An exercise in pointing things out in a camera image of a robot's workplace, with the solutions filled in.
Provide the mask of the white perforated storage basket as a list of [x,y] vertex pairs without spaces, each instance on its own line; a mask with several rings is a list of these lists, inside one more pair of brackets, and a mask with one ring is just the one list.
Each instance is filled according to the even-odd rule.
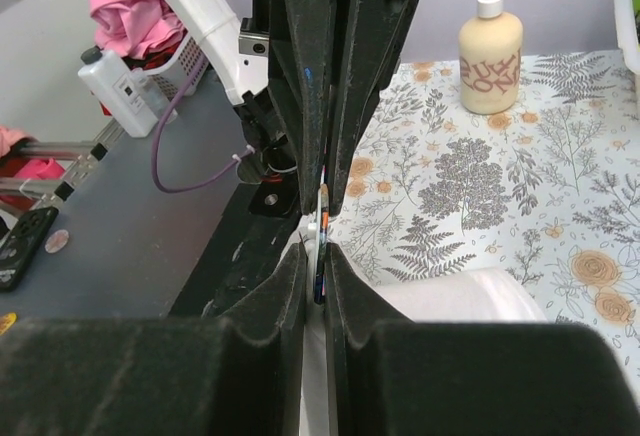
[[185,34],[180,43],[161,52],[149,53],[142,60],[125,57],[125,64],[131,69],[141,68],[172,100],[189,79],[202,56],[200,47],[194,39]]

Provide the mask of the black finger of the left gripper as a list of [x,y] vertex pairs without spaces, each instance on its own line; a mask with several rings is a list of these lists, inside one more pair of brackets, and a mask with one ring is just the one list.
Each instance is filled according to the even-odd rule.
[[340,213],[355,149],[399,61],[419,0],[348,0],[332,109],[327,183]]
[[268,91],[296,161],[301,212],[316,209],[329,120],[334,0],[253,0],[268,31]]

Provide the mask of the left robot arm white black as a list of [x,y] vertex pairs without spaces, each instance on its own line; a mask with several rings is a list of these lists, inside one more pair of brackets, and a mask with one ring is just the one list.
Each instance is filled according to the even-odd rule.
[[303,214],[321,184],[341,212],[352,159],[391,81],[419,0],[165,0],[248,119],[275,114]]

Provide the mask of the floral patterned table mat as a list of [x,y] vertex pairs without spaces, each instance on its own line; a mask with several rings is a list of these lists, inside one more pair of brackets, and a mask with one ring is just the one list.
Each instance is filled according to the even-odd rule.
[[405,64],[330,236],[374,285],[498,267],[639,374],[639,117],[617,51],[528,56],[516,103],[466,112],[453,61]]

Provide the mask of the white pump bottle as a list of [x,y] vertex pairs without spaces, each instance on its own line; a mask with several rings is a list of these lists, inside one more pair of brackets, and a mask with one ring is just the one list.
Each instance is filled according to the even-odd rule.
[[460,98],[475,114],[495,114],[515,103],[524,27],[504,0],[477,0],[476,16],[458,34]]

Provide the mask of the pink cloth in basket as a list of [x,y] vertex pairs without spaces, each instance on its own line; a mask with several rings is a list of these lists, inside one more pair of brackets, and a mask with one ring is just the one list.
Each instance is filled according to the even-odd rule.
[[164,0],[89,0],[94,41],[120,57],[144,59],[183,39],[185,27]]

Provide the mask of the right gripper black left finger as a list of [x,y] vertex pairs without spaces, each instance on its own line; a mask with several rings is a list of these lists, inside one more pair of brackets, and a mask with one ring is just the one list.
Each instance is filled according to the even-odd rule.
[[1,339],[5,435],[295,435],[306,252],[218,317],[25,320]]

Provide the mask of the white t-shirt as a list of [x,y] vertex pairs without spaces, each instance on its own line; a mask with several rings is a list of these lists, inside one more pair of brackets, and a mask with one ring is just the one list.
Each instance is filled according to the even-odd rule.
[[314,299],[318,249],[307,252],[302,351],[302,435],[396,435],[405,426],[405,392],[417,392],[411,372],[419,349],[446,349],[445,325],[542,322],[545,317],[520,283],[500,269],[458,272],[373,287],[339,247],[328,245],[326,300]]

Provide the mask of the aluminium frame rail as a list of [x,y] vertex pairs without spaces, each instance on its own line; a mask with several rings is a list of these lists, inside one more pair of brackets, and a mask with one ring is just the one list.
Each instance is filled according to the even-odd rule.
[[18,141],[1,157],[1,211],[17,218],[40,206],[61,205],[124,134],[112,121],[88,141]]

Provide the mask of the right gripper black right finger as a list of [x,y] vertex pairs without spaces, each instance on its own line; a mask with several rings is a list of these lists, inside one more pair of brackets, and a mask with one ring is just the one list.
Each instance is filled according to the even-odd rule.
[[325,328],[333,435],[635,435],[609,345],[580,324],[417,323],[329,244]]

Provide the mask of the white rectangular plastic bottle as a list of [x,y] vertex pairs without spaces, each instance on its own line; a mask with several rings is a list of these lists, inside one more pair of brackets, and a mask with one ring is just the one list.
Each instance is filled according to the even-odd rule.
[[133,138],[147,137],[157,117],[138,92],[131,71],[113,50],[94,46],[81,54],[78,77]]

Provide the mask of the white plastic basket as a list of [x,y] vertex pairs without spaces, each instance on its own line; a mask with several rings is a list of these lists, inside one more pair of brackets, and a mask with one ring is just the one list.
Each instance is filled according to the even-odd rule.
[[614,18],[618,48],[623,53],[626,67],[639,74],[639,39],[637,35],[633,0],[614,0]]

